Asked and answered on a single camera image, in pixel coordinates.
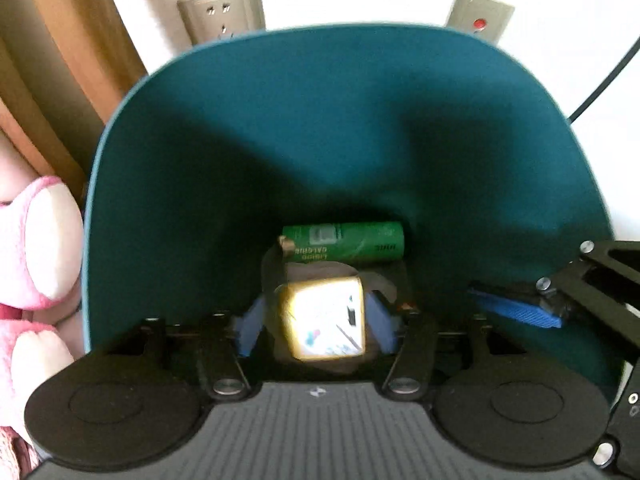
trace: teal bin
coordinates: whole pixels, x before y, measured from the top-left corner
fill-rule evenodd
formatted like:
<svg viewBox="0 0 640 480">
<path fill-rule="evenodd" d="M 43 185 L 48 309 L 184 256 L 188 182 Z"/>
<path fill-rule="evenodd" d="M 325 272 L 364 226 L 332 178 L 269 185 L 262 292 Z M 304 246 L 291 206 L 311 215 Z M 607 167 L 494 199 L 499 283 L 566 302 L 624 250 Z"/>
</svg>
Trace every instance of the teal bin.
<svg viewBox="0 0 640 480">
<path fill-rule="evenodd" d="M 267 32 L 196 47 L 140 82 L 102 136 L 86 212 L 92 348 L 145 317 L 242 312 L 283 225 L 398 219 L 423 308 L 470 280 L 536 280 L 611 237 L 567 121 L 519 63 L 413 25 Z M 581 328 L 507 324 L 600 384 Z"/>
</svg>

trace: electrical outlet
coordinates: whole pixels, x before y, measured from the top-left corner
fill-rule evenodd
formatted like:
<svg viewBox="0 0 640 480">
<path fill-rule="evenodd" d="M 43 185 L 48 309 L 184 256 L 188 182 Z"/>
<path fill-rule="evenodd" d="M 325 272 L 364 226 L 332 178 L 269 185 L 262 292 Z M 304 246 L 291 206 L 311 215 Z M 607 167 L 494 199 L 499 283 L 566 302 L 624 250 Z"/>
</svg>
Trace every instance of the electrical outlet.
<svg viewBox="0 0 640 480">
<path fill-rule="evenodd" d="M 265 28 L 262 0 L 178 0 L 178 9 L 193 44 Z"/>
<path fill-rule="evenodd" d="M 495 0 L 455 0 L 447 27 L 498 43 L 514 7 Z"/>
</svg>

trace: barcode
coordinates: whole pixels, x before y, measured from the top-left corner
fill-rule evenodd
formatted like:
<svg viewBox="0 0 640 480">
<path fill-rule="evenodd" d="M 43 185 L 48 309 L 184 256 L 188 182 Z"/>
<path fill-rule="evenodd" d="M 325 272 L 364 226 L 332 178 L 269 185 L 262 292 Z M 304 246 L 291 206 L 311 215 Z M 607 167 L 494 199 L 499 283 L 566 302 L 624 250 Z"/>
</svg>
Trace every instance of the barcode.
<svg viewBox="0 0 640 480">
<path fill-rule="evenodd" d="M 314 225 L 309 229 L 310 245 L 335 244 L 337 241 L 335 226 L 331 224 Z"/>
</svg>

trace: green cylinder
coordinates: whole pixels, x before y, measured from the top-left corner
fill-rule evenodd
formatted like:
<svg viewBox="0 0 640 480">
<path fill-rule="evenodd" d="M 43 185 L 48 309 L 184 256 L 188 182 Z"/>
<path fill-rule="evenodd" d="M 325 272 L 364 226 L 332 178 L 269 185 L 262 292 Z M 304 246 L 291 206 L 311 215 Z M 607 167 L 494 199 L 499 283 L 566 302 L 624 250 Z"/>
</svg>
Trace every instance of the green cylinder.
<svg viewBox="0 0 640 480">
<path fill-rule="evenodd" d="M 288 262 L 366 263 L 399 260 L 404 254 L 400 222 L 286 226 L 279 241 Z"/>
</svg>

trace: wall switch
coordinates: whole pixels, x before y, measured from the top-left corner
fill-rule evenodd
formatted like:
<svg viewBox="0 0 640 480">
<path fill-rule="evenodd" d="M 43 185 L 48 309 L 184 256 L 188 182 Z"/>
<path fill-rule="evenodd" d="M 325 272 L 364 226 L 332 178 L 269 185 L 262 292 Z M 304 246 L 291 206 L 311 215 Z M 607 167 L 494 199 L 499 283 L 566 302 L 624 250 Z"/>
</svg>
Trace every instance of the wall switch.
<svg viewBox="0 0 640 480">
<path fill-rule="evenodd" d="M 193 44 L 265 28 L 262 0 L 178 0 L 178 9 Z"/>
<path fill-rule="evenodd" d="M 498 43 L 514 7 L 495 0 L 455 0 L 447 27 Z"/>
</svg>

